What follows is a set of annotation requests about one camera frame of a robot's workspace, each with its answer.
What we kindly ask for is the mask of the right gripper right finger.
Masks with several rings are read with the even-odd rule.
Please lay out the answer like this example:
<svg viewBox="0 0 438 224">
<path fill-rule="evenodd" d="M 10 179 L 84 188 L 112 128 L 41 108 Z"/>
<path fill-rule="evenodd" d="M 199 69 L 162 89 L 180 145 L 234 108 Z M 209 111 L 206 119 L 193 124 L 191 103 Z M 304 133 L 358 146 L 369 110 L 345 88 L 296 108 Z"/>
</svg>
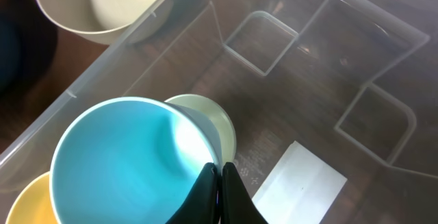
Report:
<svg viewBox="0 0 438 224">
<path fill-rule="evenodd" d="M 220 200 L 221 224 L 268 223 L 255 207 L 232 162 L 227 162 L 222 168 Z"/>
</svg>

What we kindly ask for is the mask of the light blue cup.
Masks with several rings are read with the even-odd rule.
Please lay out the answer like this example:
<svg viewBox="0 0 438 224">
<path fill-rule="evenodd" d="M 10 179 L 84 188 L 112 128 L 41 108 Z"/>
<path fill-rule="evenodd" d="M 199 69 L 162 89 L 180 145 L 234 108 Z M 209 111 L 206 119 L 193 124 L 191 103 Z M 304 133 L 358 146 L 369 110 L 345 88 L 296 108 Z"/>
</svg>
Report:
<svg viewBox="0 0 438 224">
<path fill-rule="evenodd" d="M 221 161 L 219 133 L 198 110 L 109 99 L 60 138 L 50 169 L 53 211 L 59 223 L 165 223 L 204 165 Z"/>
</svg>

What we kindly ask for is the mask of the yellow cup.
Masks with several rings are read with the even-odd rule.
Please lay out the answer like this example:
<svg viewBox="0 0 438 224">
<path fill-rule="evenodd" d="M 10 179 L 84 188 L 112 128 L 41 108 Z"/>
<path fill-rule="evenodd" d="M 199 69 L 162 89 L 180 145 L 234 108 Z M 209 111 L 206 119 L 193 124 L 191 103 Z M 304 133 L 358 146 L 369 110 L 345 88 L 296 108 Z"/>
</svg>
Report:
<svg viewBox="0 0 438 224">
<path fill-rule="evenodd" d="M 5 224 L 58 224 L 51 205 L 49 172 L 38 176 L 21 191 Z"/>
</svg>

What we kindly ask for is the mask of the cream white cup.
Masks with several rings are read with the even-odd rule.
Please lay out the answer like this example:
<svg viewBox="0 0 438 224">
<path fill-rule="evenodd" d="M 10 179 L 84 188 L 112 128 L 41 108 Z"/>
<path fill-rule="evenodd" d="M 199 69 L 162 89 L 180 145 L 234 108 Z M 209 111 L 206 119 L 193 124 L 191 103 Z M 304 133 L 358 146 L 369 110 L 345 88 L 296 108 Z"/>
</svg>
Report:
<svg viewBox="0 0 438 224">
<path fill-rule="evenodd" d="M 215 101 L 201 95 L 183 94 L 167 99 L 166 103 L 196 110 L 205 115 L 216 128 L 220 138 L 221 165 L 234 160 L 237 147 L 235 128 L 228 114 Z"/>
</svg>

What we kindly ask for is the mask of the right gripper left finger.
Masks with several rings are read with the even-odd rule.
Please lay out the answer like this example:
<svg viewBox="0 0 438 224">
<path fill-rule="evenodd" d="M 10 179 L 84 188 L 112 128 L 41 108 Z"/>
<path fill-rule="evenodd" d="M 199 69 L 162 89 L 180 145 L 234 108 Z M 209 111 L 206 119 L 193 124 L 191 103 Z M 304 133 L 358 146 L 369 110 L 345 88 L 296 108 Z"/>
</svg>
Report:
<svg viewBox="0 0 438 224">
<path fill-rule="evenodd" d="M 204 165 L 181 207 L 166 224 L 215 224 L 218 214 L 218 172 L 214 163 Z"/>
</svg>

